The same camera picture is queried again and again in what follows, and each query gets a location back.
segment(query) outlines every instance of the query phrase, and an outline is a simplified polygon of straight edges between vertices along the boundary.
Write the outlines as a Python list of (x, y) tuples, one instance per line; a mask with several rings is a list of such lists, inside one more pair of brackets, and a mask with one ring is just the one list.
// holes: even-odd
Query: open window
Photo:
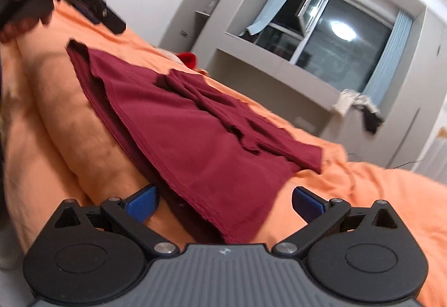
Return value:
[(303, 0), (296, 12), (301, 33), (306, 35), (317, 17), (323, 0)]

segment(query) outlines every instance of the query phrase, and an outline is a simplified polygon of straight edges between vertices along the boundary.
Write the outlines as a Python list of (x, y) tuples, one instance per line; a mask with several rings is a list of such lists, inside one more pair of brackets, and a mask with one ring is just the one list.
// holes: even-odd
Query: orange bed sheet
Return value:
[[(19, 240), (27, 250), (57, 205), (66, 198), (99, 204), (128, 197), (146, 180), (95, 115), (65, 51), (70, 38), (160, 73), (191, 72), (175, 57), (132, 31), (113, 36), (93, 26), (64, 3), (51, 26), (2, 46), (2, 142), (4, 190)], [(296, 139), (324, 149), (322, 173), (306, 170), (292, 177), (252, 242), (269, 247), (305, 225), (293, 211), (291, 193), (302, 185), (323, 198), (340, 197), (353, 206), (389, 200), (429, 260), (429, 276), (419, 296), (425, 306), (447, 305), (447, 188), (407, 171), (348, 162), (340, 145), (294, 128), (260, 104), (211, 78), (207, 83), (246, 102), (256, 113)], [(182, 246), (193, 242), (164, 200), (146, 224)]]

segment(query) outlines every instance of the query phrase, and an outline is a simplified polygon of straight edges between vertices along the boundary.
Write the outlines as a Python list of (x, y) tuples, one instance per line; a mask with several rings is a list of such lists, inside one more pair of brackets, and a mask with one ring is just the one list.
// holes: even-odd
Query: white radiator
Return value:
[(414, 171), (447, 184), (447, 138), (436, 138)]

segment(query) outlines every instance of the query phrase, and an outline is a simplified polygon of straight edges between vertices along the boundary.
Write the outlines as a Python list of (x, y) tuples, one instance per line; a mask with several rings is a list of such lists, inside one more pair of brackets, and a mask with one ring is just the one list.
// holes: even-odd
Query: red object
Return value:
[[(321, 148), (295, 141), (201, 75), (161, 75), (74, 41), (68, 53), (98, 115), (124, 149), (137, 145), (127, 153), (143, 174), (155, 167), (226, 242), (256, 235), (294, 173), (320, 172)], [(97, 99), (104, 90), (114, 119)]]
[(182, 61), (186, 67), (193, 70), (197, 66), (197, 56), (191, 52), (182, 52), (177, 55), (177, 57)]

